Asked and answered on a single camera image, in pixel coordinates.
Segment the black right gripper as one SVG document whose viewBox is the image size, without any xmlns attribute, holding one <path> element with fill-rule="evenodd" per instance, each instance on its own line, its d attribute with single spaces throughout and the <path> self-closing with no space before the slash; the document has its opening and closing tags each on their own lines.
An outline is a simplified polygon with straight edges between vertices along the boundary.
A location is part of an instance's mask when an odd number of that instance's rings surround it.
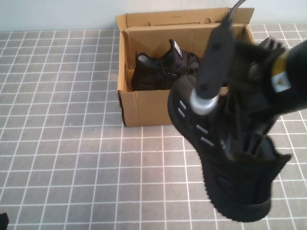
<svg viewBox="0 0 307 230">
<path fill-rule="evenodd" d="M 235 90 L 240 108 L 247 116 L 247 126 L 268 132 L 276 120 L 271 77 L 274 61 L 279 56 L 279 45 L 236 44 L 235 56 L 229 75 L 230 89 Z M 266 136 L 252 134 L 248 141 L 248 154 L 266 153 Z"/>
</svg>

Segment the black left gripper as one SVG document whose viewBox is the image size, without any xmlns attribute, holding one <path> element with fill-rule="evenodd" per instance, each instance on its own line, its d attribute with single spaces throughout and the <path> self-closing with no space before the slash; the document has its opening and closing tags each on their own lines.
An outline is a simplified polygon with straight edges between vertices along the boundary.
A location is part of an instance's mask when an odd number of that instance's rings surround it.
<svg viewBox="0 0 307 230">
<path fill-rule="evenodd" d="M 6 230 L 9 224 L 7 213 L 0 213 L 0 230 Z"/>
</svg>

